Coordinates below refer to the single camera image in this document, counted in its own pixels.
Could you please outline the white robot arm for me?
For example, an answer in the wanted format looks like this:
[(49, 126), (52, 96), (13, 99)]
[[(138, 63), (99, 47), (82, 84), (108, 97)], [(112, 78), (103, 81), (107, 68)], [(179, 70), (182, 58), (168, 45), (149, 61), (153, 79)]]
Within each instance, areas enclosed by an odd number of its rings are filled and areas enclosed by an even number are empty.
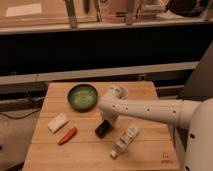
[(114, 125), (119, 115), (171, 124), (188, 130), (184, 171), (213, 171), (213, 98), (125, 99), (125, 89), (109, 86), (100, 97), (101, 117)]

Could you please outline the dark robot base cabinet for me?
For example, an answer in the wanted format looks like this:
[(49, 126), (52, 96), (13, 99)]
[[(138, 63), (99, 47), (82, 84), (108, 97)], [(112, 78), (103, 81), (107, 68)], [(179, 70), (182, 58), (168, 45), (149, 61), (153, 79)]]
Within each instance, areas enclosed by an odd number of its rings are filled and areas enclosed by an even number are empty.
[(213, 41), (186, 81), (179, 99), (196, 101), (189, 127), (177, 127), (180, 171), (213, 171)]

